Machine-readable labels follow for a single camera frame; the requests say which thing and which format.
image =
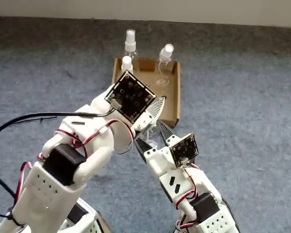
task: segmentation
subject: cardboard tray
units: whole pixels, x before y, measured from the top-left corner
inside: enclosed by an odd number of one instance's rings
[[[146,84],[156,95],[157,98],[166,96],[165,106],[160,120],[170,127],[175,127],[180,119],[180,63],[174,62],[173,76],[168,86],[161,88],[156,85],[156,78],[159,75],[155,73],[155,59],[138,59],[139,72],[134,75]],[[122,59],[116,58],[113,68],[112,83],[115,83],[121,77]]]

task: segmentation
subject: perforated plastic panel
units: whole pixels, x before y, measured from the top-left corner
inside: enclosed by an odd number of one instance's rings
[[[220,211],[209,217],[198,226],[197,232],[203,233],[227,233],[235,226],[234,219],[224,205],[219,205]]]

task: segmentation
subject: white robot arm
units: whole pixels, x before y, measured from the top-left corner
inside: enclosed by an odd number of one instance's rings
[[[76,111],[103,117],[64,118],[43,146],[0,233],[104,232],[97,212],[80,195],[115,151],[133,146],[136,132],[155,124],[157,116],[149,111],[156,108],[155,98],[126,71],[91,105]]]
[[[136,147],[177,209],[175,233],[239,233],[218,190],[192,161],[198,155],[194,135],[176,136],[158,121],[166,147],[157,150],[141,139]]]

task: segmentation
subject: white spray nozzle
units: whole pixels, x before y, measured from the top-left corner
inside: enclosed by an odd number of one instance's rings
[[[131,57],[129,56],[124,56],[122,58],[122,73],[124,73],[125,70],[128,70],[130,73],[132,73]]]
[[[160,52],[160,60],[168,61],[173,54],[174,46],[172,44],[167,44]]]
[[[135,30],[129,29],[126,31],[125,51],[127,51],[127,52],[136,51],[136,32],[135,32]]]

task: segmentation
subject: wall baseboard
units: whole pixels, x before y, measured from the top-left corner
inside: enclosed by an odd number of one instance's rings
[[[291,0],[0,0],[0,16],[291,27]]]

